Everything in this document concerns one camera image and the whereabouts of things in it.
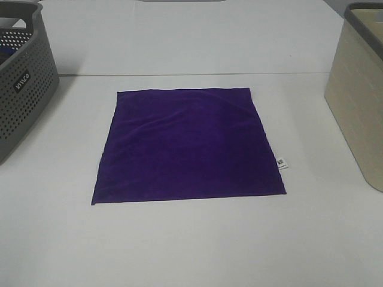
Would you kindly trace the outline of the blue towel in basket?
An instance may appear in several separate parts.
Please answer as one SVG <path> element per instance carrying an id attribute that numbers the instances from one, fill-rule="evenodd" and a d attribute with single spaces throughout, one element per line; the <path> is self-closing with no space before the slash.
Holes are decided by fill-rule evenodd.
<path id="1" fill-rule="evenodd" d="M 8 60 L 13 54 L 15 50 L 8 46 L 0 46 L 0 64 L 3 64 L 6 60 Z"/>

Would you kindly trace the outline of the grey perforated plastic basket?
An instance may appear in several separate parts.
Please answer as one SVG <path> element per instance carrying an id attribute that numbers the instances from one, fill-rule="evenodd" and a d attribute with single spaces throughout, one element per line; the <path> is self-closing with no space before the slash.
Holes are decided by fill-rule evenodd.
<path id="1" fill-rule="evenodd" d="M 25 28 L 1 28 L 1 46 L 15 53 L 1 64 L 1 161 L 28 134 L 59 85 L 42 5 L 1 1 L 1 17 L 25 22 Z"/>

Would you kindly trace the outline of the purple microfiber towel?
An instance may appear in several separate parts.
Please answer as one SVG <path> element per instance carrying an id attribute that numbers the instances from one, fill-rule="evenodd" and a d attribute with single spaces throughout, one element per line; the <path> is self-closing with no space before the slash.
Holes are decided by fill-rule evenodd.
<path id="1" fill-rule="evenodd" d="M 93 205 L 285 193 L 249 88 L 117 93 Z"/>

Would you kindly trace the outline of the beige plastic storage bin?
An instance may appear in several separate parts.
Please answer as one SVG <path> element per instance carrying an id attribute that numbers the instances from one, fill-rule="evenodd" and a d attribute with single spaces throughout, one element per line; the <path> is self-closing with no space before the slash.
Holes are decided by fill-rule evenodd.
<path id="1" fill-rule="evenodd" d="M 346 7 L 324 97 L 364 179 L 382 191 L 382 3 Z"/>

